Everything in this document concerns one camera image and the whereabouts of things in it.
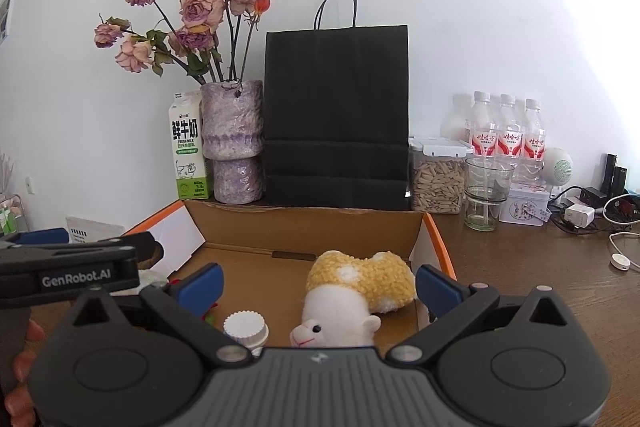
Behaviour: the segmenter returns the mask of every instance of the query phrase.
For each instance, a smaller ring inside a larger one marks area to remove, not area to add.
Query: blue gripper pad
[[[222,296],[225,277],[219,264],[211,263],[170,288],[170,295],[196,317],[202,317]]]
[[[420,302],[435,317],[442,317],[471,295],[469,288],[430,264],[423,264],[418,268],[415,274],[415,291]]]
[[[23,232],[18,236],[18,239],[12,241],[16,245],[65,245],[68,242],[69,234],[65,229]]]

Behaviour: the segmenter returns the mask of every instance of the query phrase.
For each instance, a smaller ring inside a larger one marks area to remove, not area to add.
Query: white cable
[[[607,203],[605,203],[603,208],[602,208],[602,217],[604,217],[607,221],[609,221],[610,223],[613,223],[614,225],[622,225],[623,227],[628,227],[629,225],[637,225],[638,223],[640,223],[640,219],[636,219],[635,221],[629,221],[628,223],[620,223],[619,221],[614,221],[613,219],[609,219],[609,217],[607,217],[607,214],[605,213],[605,211],[607,210],[607,205],[609,203],[611,203],[612,201],[616,201],[616,200],[619,200],[621,198],[625,198],[626,196],[630,196],[630,194],[620,194],[619,196],[611,198],[609,201],[607,201]]]
[[[614,237],[618,237],[619,235],[631,235],[633,237],[640,237],[640,233],[634,233],[634,232],[616,232],[616,233],[612,233],[611,235],[609,235],[609,242],[611,243],[611,245],[613,246],[613,248],[620,254],[623,255],[624,257],[626,257],[625,254],[622,253],[622,250],[620,250],[620,248],[618,248],[616,246],[616,244],[613,242],[613,238]],[[640,265],[634,263],[631,259],[629,259],[628,257],[626,257],[629,262],[635,266],[636,268],[640,269]]]

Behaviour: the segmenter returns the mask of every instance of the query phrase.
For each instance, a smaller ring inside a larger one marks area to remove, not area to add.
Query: stuffed sheep
[[[416,298],[415,277],[391,252],[356,259],[337,250],[324,252],[306,279],[302,324],[289,335],[294,347],[372,346],[386,313]]]

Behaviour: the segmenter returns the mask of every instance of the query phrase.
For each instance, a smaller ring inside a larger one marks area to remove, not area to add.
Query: textured vase
[[[257,201],[262,197],[263,186],[259,157],[214,162],[213,195],[220,203]]]
[[[202,137],[205,157],[240,160],[262,152],[262,83],[247,80],[242,89],[228,82],[205,84],[202,92]]]

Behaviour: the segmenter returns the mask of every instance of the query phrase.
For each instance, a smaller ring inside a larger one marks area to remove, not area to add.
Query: finger
[[[39,342],[43,341],[46,338],[47,334],[44,332],[42,327],[37,323],[29,320],[29,326],[27,327],[27,340],[30,342]]]
[[[11,418],[11,427],[33,427],[36,424],[36,413],[33,409],[25,414]]]
[[[22,416],[33,409],[33,402],[26,386],[19,385],[4,399],[4,407],[11,416]]]
[[[31,365],[36,359],[36,354],[33,351],[23,351],[18,353],[14,358],[14,377],[19,382],[25,382],[29,376]]]

